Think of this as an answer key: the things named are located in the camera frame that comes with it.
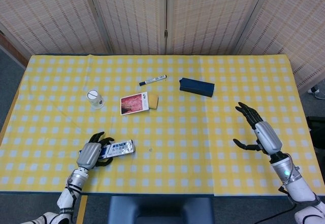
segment navy blue box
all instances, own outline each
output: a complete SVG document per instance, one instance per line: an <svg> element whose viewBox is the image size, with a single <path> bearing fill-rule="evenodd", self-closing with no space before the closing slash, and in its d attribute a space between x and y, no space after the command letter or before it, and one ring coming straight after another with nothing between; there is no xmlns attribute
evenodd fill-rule
<svg viewBox="0 0 325 224"><path fill-rule="evenodd" d="M196 93L208 97L213 96L214 83L207 83L188 78L182 78L179 82L179 90L181 91Z"/></svg>

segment table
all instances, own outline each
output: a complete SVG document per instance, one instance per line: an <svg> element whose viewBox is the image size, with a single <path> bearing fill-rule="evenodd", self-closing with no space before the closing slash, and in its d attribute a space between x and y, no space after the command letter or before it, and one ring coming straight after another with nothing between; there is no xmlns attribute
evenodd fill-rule
<svg viewBox="0 0 325 224"><path fill-rule="evenodd" d="M139 86L148 78L167 79ZM215 83L212 98L179 91L182 77ZM105 100L91 109L88 90ZM120 98L159 95L157 110L121 116ZM90 171L88 193L277 195L268 157L237 101L256 108L317 194L324 185L285 55L32 56L0 147L0 191L61 191L92 134L133 139L136 153Z"/></svg>

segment gray carpet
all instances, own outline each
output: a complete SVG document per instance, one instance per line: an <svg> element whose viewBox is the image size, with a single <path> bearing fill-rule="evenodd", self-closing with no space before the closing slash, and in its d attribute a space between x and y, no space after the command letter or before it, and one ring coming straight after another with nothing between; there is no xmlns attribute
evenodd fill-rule
<svg viewBox="0 0 325 224"><path fill-rule="evenodd" d="M23 75L23 69L0 50L0 128ZM325 84L320 84L325 92ZM325 101L303 94L301 101L306 116L325 116ZM57 212L59 194L0 194L0 223L21 223L52 211ZM216 223L254 223L291 207L284 198L214 198ZM106 223L110 197L89 196L84 224ZM76 204L78 214L79 201ZM286 213L265 223L295 223L294 212Z"/></svg>

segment woven bamboo screen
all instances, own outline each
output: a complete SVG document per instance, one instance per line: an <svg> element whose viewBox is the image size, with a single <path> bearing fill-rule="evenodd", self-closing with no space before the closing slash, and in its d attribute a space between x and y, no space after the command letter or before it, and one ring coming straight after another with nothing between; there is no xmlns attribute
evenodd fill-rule
<svg viewBox="0 0 325 224"><path fill-rule="evenodd" d="M161 0L96 0L116 54L159 54Z"/></svg>
<svg viewBox="0 0 325 224"><path fill-rule="evenodd" d="M255 0L174 0L171 54L229 54Z"/></svg>
<svg viewBox="0 0 325 224"><path fill-rule="evenodd" d="M325 0L265 0L237 54L287 54L300 92L325 78Z"/></svg>
<svg viewBox="0 0 325 224"><path fill-rule="evenodd" d="M87 0L0 3L0 22L30 54L106 53Z"/></svg>

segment robotic arm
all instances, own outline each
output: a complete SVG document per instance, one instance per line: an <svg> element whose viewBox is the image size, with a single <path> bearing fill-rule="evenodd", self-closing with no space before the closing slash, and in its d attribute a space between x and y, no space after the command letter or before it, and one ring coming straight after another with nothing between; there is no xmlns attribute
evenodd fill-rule
<svg viewBox="0 0 325 224"><path fill-rule="evenodd" d="M253 108L241 102L238 104L240 107L236 106L236 110L246 117L257 136L257 144L245 145L237 139L234 139L234 143L241 149L261 150L270 156L271 166L283 183L279 191L288 194L294 203L308 205L295 214L295 220L298 224L324 224L325 204L310 189L299 173L299 167L294 165L291 156L288 153L281 152L282 143L272 127L263 121Z"/></svg>
<svg viewBox="0 0 325 224"><path fill-rule="evenodd" d="M78 159L78 167L67 179L66 187L61 193L57 205L60 208L59 214L47 212L39 218L25 222L23 224L70 224L77 198L79 197L82 187L88 179L88 171L93 167L107 166L113 158L107 159L106 162L99 162L98 156L104 146L110 144L114 139L104 138L99 141L104 132L94 134L89 143L85 144Z"/></svg>

